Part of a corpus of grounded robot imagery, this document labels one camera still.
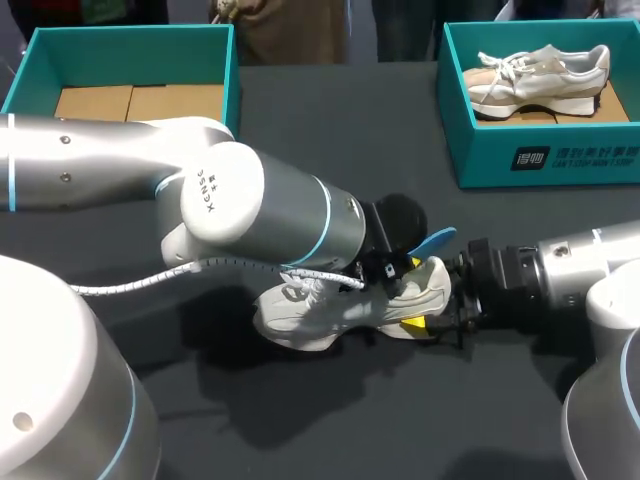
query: black tablecloth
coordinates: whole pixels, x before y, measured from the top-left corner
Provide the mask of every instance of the black tablecloth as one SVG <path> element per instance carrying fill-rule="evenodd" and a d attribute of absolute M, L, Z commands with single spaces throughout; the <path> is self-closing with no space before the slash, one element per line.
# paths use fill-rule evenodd
<path fill-rule="evenodd" d="M 244 142 L 362 199 L 411 195 L 432 231 L 458 228 L 445 257 L 481 236 L 525 244 L 637 215 L 636 188 L 460 191 L 435 65 L 241 79 Z M 5 214 L 0 251 L 69 282 L 128 281 L 162 268 L 154 212 Z M 219 270 L 89 300 L 157 407 L 160 480 L 570 478 L 561 397 L 585 362 L 572 334 L 484 331 L 462 354 L 351 334 L 324 354 L 288 353 L 249 327 L 253 299 L 277 281 Z"/>

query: shoe box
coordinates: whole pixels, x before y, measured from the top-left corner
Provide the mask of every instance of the shoe box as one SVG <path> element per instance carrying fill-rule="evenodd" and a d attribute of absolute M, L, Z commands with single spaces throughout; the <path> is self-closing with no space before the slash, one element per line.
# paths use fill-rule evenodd
<path fill-rule="evenodd" d="M 611 72 L 591 117 L 523 109 L 476 119 L 463 72 L 478 53 L 505 58 L 548 44 L 607 45 Z M 451 23 L 438 62 L 440 116 L 462 188 L 640 183 L 640 26 L 632 19 Z M 535 161 L 522 162 L 522 159 Z"/>
<path fill-rule="evenodd" d="M 231 25 L 38 29 L 2 113 L 104 121 L 202 116 L 237 135 Z"/>

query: logo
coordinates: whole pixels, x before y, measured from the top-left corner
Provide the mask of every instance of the logo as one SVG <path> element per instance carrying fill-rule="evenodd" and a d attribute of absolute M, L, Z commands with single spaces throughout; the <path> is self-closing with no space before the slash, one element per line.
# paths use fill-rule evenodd
<path fill-rule="evenodd" d="M 512 171 L 519 170 L 542 170 L 547 157 L 549 147 L 520 147 L 516 150 L 511 163 Z"/>
<path fill-rule="evenodd" d="M 202 200 L 207 206 L 207 213 L 213 212 L 215 210 L 215 207 L 213 206 L 213 194 L 218 189 L 218 185 L 216 184 L 216 176 L 209 175 L 207 178 L 204 170 L 200 170 L 198 172 L 198 186 L 200 187 Z"/>

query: shoe sole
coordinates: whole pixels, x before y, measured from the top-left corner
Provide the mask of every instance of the shoe sole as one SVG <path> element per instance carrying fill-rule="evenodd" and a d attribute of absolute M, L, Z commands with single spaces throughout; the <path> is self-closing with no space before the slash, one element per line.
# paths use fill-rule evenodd
<path fill-rule="evenodd" d="M 264 327 L 261 322 L 254 322 L 255 328 L 267 340 L 276 343 L 282 347 L 291 348 L 293 350 L 300 350 L 303 352 L 322 352 L 327 350 L 333 343 L 340 337 L 340 335 L 346 333 L 348 330 L 343 330 L 340 333 L 334 333 L 325 337 L 319 338 L 296 338 L 292 335 L 291 338 L 283 338 L 282 332 L 278 332 L 274 335 L 274 332 Z M 434 337 L 429 335 L 426 330 L 420 330 L 417 328 L 405 327 L 401 322 L 390 323 L 382 325 L 380 327 L 371 327 L 380 333 L 385 334 L 388 337 L 399 340 L 432 340 Z"/>
<path fill-rule="evenodd" d="M 596 98 L 535 98 L 513 105 L 485 105 L 471 102 L 473 110 L 485 117 L 506 119 L 524 107 L 536 106 L 564 115 L 588 117 L 596 111 Z"/>

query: sneaker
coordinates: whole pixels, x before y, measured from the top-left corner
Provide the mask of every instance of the sneaker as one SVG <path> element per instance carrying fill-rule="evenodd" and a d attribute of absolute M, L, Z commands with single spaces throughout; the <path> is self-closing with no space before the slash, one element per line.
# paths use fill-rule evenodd
<path fill-rule="evenodd" d="M 326 280 L 296 279 L 264 292 L 256 305 L 254 325 L 267 339 L 304 351 L 326 350 L 344 332 L 372 327 L 394 338 L 430 338 L 424 329 L 403 320 L 439 315 L 451 295 L 449 273 L 437 257 L 429 257 L 400 281 L 400 293 L 389 299 L 380 285 L 366 291 L 340 291 Z"/>
<path fill-rule="evenodd" d="M 609 77 L 605 45 L 589 52 L 562 52 L 547 45 L 507 58 L 478 54 L 485 68 L 464 72 L 473 110 L 491 118 L 508 118 L 535 105 L 566 115 L 593 115 L 596 97 Z"/>

